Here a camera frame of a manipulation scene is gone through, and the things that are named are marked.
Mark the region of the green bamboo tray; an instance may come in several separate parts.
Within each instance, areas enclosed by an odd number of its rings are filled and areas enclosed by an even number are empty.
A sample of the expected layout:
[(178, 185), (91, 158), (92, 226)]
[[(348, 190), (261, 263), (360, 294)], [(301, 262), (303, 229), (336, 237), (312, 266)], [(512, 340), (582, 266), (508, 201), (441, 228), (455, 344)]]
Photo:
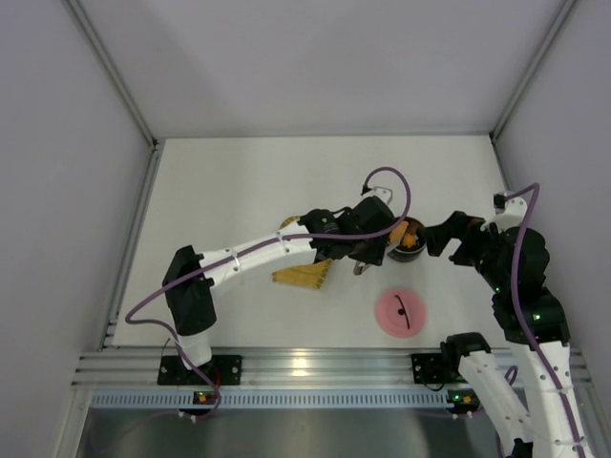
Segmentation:
[(292, 286), (320, 290), (332, 264), (332, 260), (324, 260), (313, 264), (285, 268), (274, 272), (272, 280)]

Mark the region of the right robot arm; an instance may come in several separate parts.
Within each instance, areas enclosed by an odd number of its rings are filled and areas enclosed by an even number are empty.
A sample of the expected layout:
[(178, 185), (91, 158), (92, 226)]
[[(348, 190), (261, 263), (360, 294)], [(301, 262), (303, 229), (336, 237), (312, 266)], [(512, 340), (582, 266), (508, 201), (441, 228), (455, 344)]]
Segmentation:
[(544, 236), (524, 222), (503, 228), (456, 211), (426, 228), (424, 237), (432, 257), (458, 240), (451, 262), (474, 268), (493, 290), (494, 316), (525, 396), (516, 395), (481, 334), (451, 335), (440, 348), (493, 423), (504, 456), (592, 456), (572, 382), (565, 313), (545, 284), (550, 255)]

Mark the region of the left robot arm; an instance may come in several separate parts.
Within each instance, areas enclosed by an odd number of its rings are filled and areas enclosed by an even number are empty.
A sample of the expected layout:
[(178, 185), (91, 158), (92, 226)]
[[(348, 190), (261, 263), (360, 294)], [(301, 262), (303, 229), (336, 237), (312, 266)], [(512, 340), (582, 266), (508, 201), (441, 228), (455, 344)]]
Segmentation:
[(269, 276), (295, 266), (349, 258), (382, 263), (390, 228), (397, 217), (390, 198), (372, 189), (352, 208), (314, 209), (274, 234), (219, 251), (198, 253), (180, 248), (162, 280), (180, 358), (191, 370), (212, 359), (210, 329), (217, 322), (221, 296), (246, 279)]

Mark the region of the black base bracket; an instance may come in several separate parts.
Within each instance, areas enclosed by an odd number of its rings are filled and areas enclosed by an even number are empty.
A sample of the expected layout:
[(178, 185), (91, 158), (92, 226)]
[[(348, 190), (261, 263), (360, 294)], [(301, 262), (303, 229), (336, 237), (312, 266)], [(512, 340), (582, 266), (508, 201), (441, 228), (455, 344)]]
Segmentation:
[[(242, 377), (242, 356), (215, 355), (199, 370), (216, 386), (240, 385)], [(207, 385), (207, 382), (193, 369), (187, 368), (180, 356), (163, 356), (160, 360), (157, 384), (165, 385)]]
[(413, 353), (411, 367), (413, 380), (418, 385), (437, 387), (461, 381), (441, 353)]

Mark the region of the pink round lid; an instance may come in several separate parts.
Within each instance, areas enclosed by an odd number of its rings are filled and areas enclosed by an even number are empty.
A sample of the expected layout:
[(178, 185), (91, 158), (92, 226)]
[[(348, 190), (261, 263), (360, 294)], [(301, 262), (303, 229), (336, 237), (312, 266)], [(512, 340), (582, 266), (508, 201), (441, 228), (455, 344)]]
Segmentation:
[(376, 302), (374, 317), (386, 334), (397, 339), (408, 339), (424, 328), (427, 309), (411, 289), (392, 289)]

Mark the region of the right black base bracket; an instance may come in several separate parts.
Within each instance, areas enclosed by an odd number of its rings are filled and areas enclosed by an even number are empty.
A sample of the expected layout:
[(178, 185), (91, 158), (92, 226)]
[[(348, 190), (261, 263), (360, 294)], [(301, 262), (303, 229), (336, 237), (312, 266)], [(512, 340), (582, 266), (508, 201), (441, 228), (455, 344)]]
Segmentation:
[(411, 367), (413, 380), (418, 385), (437, 387), (461, 381), (441, 353), (413, 353)]

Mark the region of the steel lunch box bowl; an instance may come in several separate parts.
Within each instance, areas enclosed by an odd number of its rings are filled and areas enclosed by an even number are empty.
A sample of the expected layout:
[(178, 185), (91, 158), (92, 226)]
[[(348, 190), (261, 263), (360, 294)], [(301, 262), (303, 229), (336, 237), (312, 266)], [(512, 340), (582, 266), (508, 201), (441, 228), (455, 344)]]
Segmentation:
[(415, 232), (419, 237), (419, 244), (415, 249), (407, 250), (401, 246), (401, 243), (391, 244), (388, 239), (389, 250), (387, 252), (387, 257), (397, 262), (413, 261), (426, 249), (424, 225), (418, 219), (412, 217), (406, 217), (404, 220), (409, 223), (406, 232)]

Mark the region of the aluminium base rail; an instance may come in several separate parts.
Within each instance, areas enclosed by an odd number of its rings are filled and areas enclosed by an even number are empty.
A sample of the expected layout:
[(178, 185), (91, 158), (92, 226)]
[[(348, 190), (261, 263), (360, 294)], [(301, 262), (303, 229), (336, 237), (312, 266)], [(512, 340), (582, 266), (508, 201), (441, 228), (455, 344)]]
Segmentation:
[[(163, 356), (157, 347), (107, 347), (82, 354), (72, 376), (80, 389), (154, 387)], [(242, 356), (242, 388), (414, 387), (409, 349), (218, 348)]]

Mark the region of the left black base bracket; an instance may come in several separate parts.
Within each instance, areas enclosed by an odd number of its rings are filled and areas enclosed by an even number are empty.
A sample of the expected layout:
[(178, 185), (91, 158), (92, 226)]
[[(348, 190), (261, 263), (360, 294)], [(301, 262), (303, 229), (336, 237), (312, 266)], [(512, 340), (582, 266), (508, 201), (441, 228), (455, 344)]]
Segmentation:
[[(240, 385), (242, 377), (242, 356), (215, 355), (199, 370), (216, 386)], [(157, 384), (165, 385), (207, 385), (207, 382), (193, 369), (187, 368), (180, 356), (163, 356), (160, 360)]]

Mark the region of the orange flower cookie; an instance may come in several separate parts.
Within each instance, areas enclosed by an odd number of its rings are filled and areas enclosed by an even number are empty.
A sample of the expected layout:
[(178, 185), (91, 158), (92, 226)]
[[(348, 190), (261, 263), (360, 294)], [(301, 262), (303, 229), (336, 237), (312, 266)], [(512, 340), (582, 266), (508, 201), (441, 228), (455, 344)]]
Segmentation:
[(415, 232), (406, 232), (401, 242), (401, 246), (407, 250), (415, 249), (418, 244), (419, 237)]

